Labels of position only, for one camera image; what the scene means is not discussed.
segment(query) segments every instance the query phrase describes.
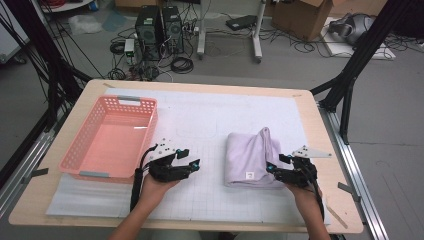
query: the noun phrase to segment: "folded cloth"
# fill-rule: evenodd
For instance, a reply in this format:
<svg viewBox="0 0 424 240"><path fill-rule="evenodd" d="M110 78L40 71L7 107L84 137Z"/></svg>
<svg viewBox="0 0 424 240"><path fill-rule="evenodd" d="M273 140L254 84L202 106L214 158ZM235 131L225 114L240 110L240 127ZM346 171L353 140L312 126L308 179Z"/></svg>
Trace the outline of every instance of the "folded cloth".
<svg viewBox="0 0 424 240"><path fill-rule="evenodd" d="M225 185L228 187L283 188L266 171L266 162L281 165L278 155L280 142L271 139L270 131L263 128L257 135L230 133L227 139Z"/></svg>

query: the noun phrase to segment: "white mat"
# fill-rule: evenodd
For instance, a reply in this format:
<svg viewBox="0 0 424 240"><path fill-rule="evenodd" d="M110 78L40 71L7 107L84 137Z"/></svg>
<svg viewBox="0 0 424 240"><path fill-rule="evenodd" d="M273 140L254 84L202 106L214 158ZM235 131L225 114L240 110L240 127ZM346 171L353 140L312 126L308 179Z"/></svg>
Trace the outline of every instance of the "white mat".
<svg viewBox="0 0 424 240"><path fill-rule="evenodd" d="M325 42L329 54L334 57L351 57L353 55L352 46L345 42L337 33L329 33L328 28L331 21L336 21L336 18L328 17L325 25L321 30L321 37ZM380 48L375 52L372 59L379 60L394 60L395 54L383 43Z"/></svg>
<svg viewBox="0 0 424 240"><path fill-rule="evenodd" d="M171 189L151 219L303 224L287 189L235 189L223 182L230 132L257 134L267 126L285 154L307 145L293 99L112 88L107 93L156 98L159 121L153 142L166 137L177 148L190 149L190 156L174 165L201 159L200 170ZM47 214L125 217L130 194L131 185L85 182L64 174Z"/></svg>

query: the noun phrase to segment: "wooden table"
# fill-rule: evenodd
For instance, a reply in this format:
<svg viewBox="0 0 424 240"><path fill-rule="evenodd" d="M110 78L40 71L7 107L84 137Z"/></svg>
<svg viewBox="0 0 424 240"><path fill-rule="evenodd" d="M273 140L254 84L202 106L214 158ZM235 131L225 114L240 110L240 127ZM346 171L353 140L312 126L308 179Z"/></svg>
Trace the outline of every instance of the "wooden table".
<svg viewBox="0 0 424 240"><path fill-rule="evenodd" d="M101 226L116 227L122 219L93 217L53 217L45 214L56 191L62 173L58 164L77 134L83 120L98 96L108 88L128 88L162 91L243 94L295 99L309 147L332 154L332 158L316 159L320 187L324 193L327 208L331 214L331 233L360 233L363 230L352 196L339 189L337 183L346 184L338 159L312 94L306 90L272 89L236 86L174 84L155 82L127 82L113 80L92 80L86 86L74 109L52 143L39 169L49 168L47 175L34 177L10 214L9 221L16 225L37 226ZM188 229L206 231L281 231L306 232L304 227L265 223L206 222L148 220L144 228Z"/></svg>

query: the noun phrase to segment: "black pole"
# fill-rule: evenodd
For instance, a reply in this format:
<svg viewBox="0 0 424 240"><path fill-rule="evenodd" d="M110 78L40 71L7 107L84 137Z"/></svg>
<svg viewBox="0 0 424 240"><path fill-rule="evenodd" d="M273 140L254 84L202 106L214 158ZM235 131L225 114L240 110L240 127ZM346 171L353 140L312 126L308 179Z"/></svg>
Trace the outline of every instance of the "black pole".
<svg viewBox="0 0 424 240"><path fill-rule="evenodd" d="M337 105L344 99L340 135L345 144L349 144L347 133L355 81L412 1L388 0L370 30L360 40L343 71L336 78L311 90L312 94L316 95L330 89L327 96L320 101L321 107L329 112L335 112Z"/></svg>

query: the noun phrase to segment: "floor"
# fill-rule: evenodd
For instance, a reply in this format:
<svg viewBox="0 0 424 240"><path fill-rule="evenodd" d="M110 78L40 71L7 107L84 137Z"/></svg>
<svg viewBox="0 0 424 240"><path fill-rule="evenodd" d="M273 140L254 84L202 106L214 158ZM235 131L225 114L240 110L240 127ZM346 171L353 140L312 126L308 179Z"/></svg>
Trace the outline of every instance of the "floor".
<svg viewBox="0 0 424 240"><path fill-rule="evenodd" d="M132 27L135 19L110 9L92 13L108 31L74 36L78 45L105 75L111 69L110 39ZM225 17L210 22L224 28ZM88 75L98 74L65 38L76 67ZM337 76L347 58L324 58L317 50L301 53L289 39L263 40L263 59L252 57L251 40L222 34L207 37L206 55L192 59L194 70L187 75L171 73L161 82L312 89ZM323 45L319 47L326 54ZM392 50L394 61L372 60L359 76L353 93L349 140L361 172L390 239L421 239L424 236L424 54L419 50ZM316 96L321 100L325 95ZM30 64L0 65L0 167L19 146L46 109L45 97ZM112 229L17 227L8 223L13 206L0 216L1 239L104 239ZM216 233L202 233L204 239ZM367 230L347 239L372 239ZM289 234L289 239L307 239Z"/></svg>

